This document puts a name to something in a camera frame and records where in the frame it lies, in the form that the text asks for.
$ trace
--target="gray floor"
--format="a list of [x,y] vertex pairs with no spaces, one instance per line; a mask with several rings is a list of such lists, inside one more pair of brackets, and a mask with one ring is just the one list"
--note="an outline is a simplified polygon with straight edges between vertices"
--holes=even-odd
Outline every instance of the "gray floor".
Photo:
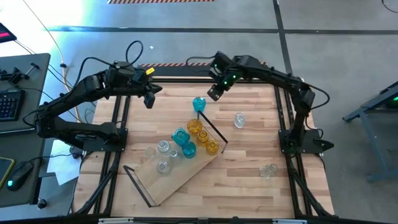
[[[115,27],[211,27],[275,29],[272,0],[216,0],[212,3],[107,5],[105,0],[27,1],[48,26]],[[63,9],[56,9],[62,2]],[[388,1],[398,10],[398,2]],[[380,0],[279,0],[286,29],[367,29],[396,30],[398,14],[383,8]],[[12,19],[18,11],[25,20]],[[60,57],[48,34],[20,2],[9,3],[0,11],[5,23],[19,40],[38,52],[50,52],[51,63]],[[139,63],[184,62],[192,55],[213,55],[217,50],[228,55],[251,54],[284,70],[277,34],[184,34],[184,33],[66,33],[56,32],[69,80],[75,81],[81,61],[87,56],[122,60],[132,40],[142,40],[144,55]],[[364,103],[378,91],[397,81],[398,40],[396,35],[288,35],[287,44],[294,74],[303,77],[331,95],[330,104],[313,112],[317,127],[335,148],[325,153],[326,174],[333,206],[343,218],[398,222],[398,179],[368,183],[366,174],[379,166],[359,121],[346,124],[341,117]],[[0,56],[25,54],[15,43],[0,45]],[[90,62],[83,75],[105,69]],[[50,75],[45,91],[57,96],[63,86]],[[318,94],[315,103],[324,100]],[[81,117],[90,104],[79,107]],[[73,120],[64,114],[63,118]],[[377,134],[388,136],[382,142],[396,146],[394,118],[372,119]],[[58,187],[47,179],[40,196],[49,207],[33,206],[0,209],[0,219],[48,217],[66,214],[73,182]]]

